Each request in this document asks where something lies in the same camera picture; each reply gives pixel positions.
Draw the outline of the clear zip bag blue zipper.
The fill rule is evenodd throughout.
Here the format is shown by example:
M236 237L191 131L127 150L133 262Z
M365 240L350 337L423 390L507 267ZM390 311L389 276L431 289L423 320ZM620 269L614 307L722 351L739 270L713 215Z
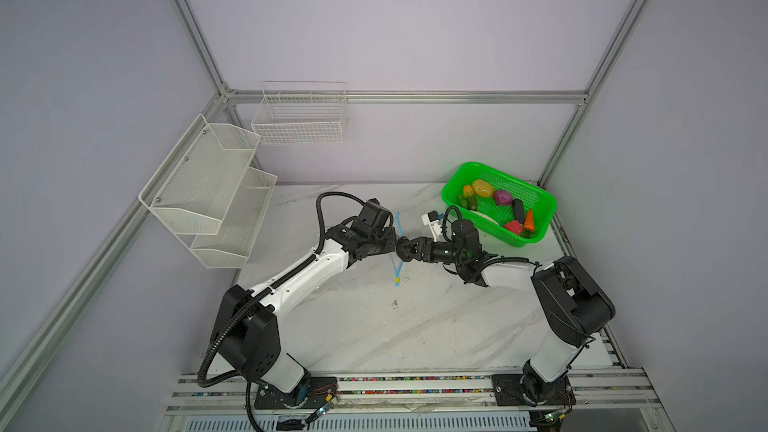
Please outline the clear zip bag blue zipper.
M360 258L367 258L369 256L387 254L394 271L394 286L399 288L401 286L401 272L404 262L395 257L397 221L393 214L391 219L391 226L388 228L387 233L379 238L366 238L362 245L362 251L358 253L358 256Z

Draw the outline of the purple onion toy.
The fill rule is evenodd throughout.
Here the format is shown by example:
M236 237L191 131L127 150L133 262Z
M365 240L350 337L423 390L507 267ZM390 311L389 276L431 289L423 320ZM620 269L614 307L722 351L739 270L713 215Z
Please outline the purple onion toy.
M496 189L493 192L492 197L497 206L511 206L514 199L513 195L504 189Z

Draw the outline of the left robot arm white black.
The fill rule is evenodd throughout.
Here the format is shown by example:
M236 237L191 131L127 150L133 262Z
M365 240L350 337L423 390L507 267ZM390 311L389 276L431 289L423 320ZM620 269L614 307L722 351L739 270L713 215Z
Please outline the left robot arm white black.
M230 288L197 372L198 386L242 377L300 401L311 374L283 349L280 322L327 280L365 258L394 253L404 242L391 227L339 224L323 231L316 249L277 276L252 288Z

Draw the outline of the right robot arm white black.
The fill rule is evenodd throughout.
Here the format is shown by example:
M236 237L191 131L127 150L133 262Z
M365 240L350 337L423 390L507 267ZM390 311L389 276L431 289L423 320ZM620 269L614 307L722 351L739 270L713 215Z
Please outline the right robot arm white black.
M611 299L576 258L542 264L490 253L468 219L455 220L441 240L401 237L396 252L404 262L442 264L465 284L536 295L549 331L523 366L517 396L529 405L543 405L557 394L575 359L616 315Z

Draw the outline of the yellow lemon toy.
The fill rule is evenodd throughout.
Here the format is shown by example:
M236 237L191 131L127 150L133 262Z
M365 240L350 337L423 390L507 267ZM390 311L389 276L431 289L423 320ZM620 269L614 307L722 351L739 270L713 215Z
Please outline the yellow lemon toy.
M478 197L492 198L495 193L495 188L489 182L482 179L474 180L471 187Z

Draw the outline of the red pepper toy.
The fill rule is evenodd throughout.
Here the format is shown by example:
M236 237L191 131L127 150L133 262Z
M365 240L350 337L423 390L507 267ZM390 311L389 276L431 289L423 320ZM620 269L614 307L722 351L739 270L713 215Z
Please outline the red pepper toy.
M504 225L504 228L515 235L521 236L524 232L524 225L517 221L511 220Z

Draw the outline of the green plastic basket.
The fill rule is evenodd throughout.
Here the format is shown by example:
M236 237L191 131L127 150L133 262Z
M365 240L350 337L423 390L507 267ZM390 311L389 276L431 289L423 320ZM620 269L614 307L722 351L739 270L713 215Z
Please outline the green plastic basket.
M442 199L480 230L514 247L541 241L558 207L551 193L479 162L459 166Z

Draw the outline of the orange carrot toy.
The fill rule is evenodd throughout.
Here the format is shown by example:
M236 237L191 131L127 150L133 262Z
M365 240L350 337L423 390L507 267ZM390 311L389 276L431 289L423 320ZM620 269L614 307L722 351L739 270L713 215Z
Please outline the orange carrot toy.
M534 232L536 230L534 211L532 209L527 211L526 218L523 223L523 229L527 232Z

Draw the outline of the white mesh lower shelf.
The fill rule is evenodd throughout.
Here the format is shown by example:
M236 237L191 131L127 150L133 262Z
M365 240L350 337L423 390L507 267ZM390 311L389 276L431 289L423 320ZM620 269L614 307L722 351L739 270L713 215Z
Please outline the white mesh lower shelf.
M277 177L248 167L235 192L223 224L216 235L198 235L191 246L193 255L207 269L240 269L248 262Z

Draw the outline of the white mesh shelf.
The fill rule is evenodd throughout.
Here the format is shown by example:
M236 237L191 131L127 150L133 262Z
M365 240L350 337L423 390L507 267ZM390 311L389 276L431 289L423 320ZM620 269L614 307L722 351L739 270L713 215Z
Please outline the white mesh shelf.
M259 141L252 131L199 115L138 200L175 235L216 235Z
M248 262L277 177L248 167L235 192L223 224L216 235L198 235L191 246L193 255L207 269L240 269Z

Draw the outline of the white mesh upper shelf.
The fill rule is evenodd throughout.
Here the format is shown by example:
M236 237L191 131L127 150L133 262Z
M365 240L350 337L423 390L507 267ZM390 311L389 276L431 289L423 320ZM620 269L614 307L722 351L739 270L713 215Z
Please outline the white mesh upper shelf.
M259 141L252 131L199 115L138 200L175 235L216 235Z

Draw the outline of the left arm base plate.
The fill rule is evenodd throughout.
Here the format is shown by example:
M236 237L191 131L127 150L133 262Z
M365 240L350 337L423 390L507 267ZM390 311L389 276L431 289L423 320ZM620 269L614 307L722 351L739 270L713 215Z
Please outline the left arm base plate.
M317 409L338 391L338 380L332 376L310 376L296 388L283 392L272 384L252 386L250 403L256 410Z

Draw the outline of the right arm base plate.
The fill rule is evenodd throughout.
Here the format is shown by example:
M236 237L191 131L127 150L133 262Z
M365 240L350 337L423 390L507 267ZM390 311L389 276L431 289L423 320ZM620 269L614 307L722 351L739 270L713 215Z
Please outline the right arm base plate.
M535 373L491 376L498 406L572 406L576 399L567 375L545 382Z

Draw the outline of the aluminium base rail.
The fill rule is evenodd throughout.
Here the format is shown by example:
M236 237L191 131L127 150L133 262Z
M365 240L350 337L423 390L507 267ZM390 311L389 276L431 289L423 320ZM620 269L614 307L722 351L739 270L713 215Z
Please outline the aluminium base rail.
M252 386L257 412L309 412L331 390L339 401L337 412L478 411L484 408L514 410L663 408L651 381L642 369L572 369L554 387L545 402L533 405L521 387L522 370L491 372L347 373L314 379L309 396L299 408L286 407L271 386ZM246 412L245 380L231 378L201 388L192 375L175 387L165 415L235 415Z

